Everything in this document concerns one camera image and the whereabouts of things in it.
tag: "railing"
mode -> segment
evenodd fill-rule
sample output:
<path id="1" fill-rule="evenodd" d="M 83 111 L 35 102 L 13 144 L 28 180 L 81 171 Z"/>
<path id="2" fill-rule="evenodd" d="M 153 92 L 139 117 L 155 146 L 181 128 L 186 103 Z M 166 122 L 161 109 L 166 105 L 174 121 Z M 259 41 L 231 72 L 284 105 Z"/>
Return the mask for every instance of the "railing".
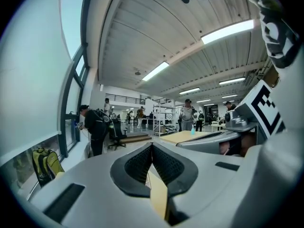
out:
<path id="1" fill-rule="evenodd" d="M 159 104 L 166 104 L 166 103 L 171 103 L 171 99 L 161 98 L 161 99 L 155 100 L 155 102 L 157 102 Z"/>
<path id="2" fill-rule="evenodd" d="M 106 98 L 109 98 L 110 101 L 119 101 L 119 102 L 126 102 L 126 103 L 133 103 L 139 105 L 145 105 L 146 101 L 138 98 L 127 97 L 122 95 L 112 95 L 112 94 L 105 94 Z"/>

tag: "cap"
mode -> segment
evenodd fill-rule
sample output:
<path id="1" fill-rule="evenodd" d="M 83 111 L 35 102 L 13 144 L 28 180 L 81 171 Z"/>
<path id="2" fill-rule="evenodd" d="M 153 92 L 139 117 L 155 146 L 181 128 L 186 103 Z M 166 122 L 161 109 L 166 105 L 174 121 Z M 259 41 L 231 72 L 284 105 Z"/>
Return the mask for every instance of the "cap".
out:
<path id="1" fill-rule="evenodd" d="M 80 107 L 79 107 L 79 112 L 81 112 L 81 111 L 83 111 L 83 110 L 86 110 L 86 109 L 88 109 L 89 108 L 89 106 L 88 105 L 85 105 L 85 104 L 82 104 Z"/>

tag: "ceiling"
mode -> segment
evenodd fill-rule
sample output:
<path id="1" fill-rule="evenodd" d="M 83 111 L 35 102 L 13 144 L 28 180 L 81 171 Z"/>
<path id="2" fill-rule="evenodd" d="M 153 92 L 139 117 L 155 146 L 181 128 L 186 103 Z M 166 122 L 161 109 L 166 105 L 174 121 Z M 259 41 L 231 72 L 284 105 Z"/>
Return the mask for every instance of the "ceiling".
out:
<path id="1" fill-rule="evenodd" d="M 241 98 L 257 83 L 257 75 L 261 78 L 271 66 L 259 28 L 189 54 L 148 82 L 143 83 L 142 78 L 162 61 L 201 43 L 203 35 L 258 17 L 258 9 L 247 0 L 190 0 L 189 4 L 181 0 L 119 0 L 100 48 L 99 79 L 105 85 L 176 100 L 207 97 L 216 102 L 232 93 Z M 247 77 L 245 82 L 219 87 L 219 81 L 241 76 Z M 180 96 L 180 91 L 194 87 L 200 91 Z"/>

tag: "metal rack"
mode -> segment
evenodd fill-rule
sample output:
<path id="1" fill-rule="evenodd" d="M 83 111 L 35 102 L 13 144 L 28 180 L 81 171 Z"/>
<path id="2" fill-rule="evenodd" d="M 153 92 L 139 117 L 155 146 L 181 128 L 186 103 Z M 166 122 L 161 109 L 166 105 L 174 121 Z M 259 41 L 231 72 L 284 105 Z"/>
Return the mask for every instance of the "metal rack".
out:
<path id="1" fill-rule="evenodd" d="M 161 109 L 172 109 L 172 112 L 161 112 Z M 175 125 L 175 107 L 170 107 L 170 106 L 161 106 L 159 105 L 155 105 L 153 106 L 153 116 L 156 116 L 156 119 L 153 120 L 153 134 L 161 136 L 161 135 L 165 135 L 165 134 L 169 134 L 169 133 L 175 133 L 176 132 L 176 125 Z M 172 118 L 171 119 L 166 119 L 166 115 L 171 115 Z M 165 133 L 161 133 L 161 127 L 165 127 L 166 128 L 166 132 Z"/>

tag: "office chair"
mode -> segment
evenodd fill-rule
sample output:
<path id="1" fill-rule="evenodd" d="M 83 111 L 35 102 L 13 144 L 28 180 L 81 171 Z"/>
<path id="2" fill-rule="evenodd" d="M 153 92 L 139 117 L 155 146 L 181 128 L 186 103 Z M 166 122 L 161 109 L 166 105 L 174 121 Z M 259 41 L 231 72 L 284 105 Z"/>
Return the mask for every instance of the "office chair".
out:
<path id="1" fill-rule="evenodd" d="M 118 120 L 112 120 L 113 122 L 113 129 L 112 131 L 110 130 L 112 139 L 114 140 L 114 144 L 109 145 L 108 147 L 112 147 L 115 146 L 115 150 L 117 149 L 118 146 L 122 146 L 122 147 L 126 147 L 125 144 L 123 144 L 121 142 L 122 139 L 125 139 L 127 137 L 126 135 L 126 131 L 124 130 L 124 134 L 122 134 L 122 130 L 121 130 L 121 123 Z"/>

